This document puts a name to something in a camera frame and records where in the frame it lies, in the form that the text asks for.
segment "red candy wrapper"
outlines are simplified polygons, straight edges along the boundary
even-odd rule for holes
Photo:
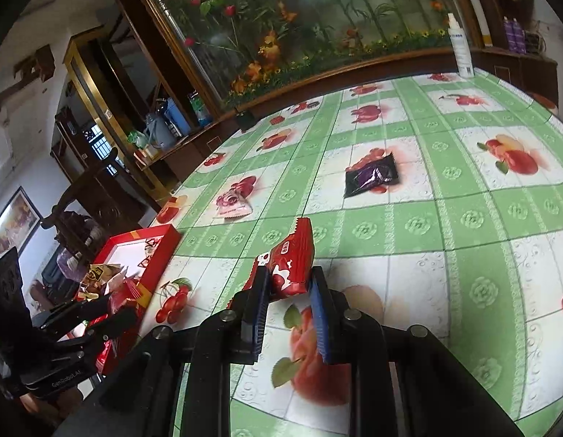
[[[111,293],[108,299],[108,309],[111,314],[115,314],[125,305],[137,308],[137,300],[140,299],[140,297],[142,297],[142,292],[138,289],[138,280],[127,277],[117,289]]]
[[[253,262],[249,279],[243,290],[253,285],[258,266],[267,266],[272,273],[270,302],[308,292],[308,279],[314,261],[312,223],[300,217],[294,232],[290,233],[271,251],[259,255]]]

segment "purple snack package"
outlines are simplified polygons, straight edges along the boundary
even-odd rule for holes
[[[526,54],[526,43],[524,42],[524,30],[516,18],[512,21],[512,31],[516,41],[516,51],[520,54]]]
[[[396,184],[399,173],[391,153],[384,158],[371,161],[357,170],[346,172],[345,198],[355,196],[382,184]]]
[[[508,21],[507,17],[504,17],[504,32],[506,33],[506,38],[508,40],[508,50],[510,52],[518,52],[518,47],[516,46],[516,38],[514,36],[514,28],[512,27],[512,21]]]

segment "picture frame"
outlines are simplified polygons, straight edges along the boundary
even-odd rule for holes
[[[20,255],[41,220],[41,214],[20,186],[0,212],[0,253],[16,246]]]

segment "thermos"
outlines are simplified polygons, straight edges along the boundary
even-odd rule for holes
[[[157,149],[165,150],[176,144],[176,138],[170,132],[164,119],[157,113],[146,115],[146,129],[144,134],[148,136],[148,142]]]

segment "white spray bottle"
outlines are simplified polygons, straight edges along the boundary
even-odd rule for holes
[[[456,56],[457,72],[460,77],[474,77],[474,67],[472,66],[472,54],[467,43],[466,34],[460,28],[459,23],[453,13],[448,13],[449,37],[452,40],[453,53]]]

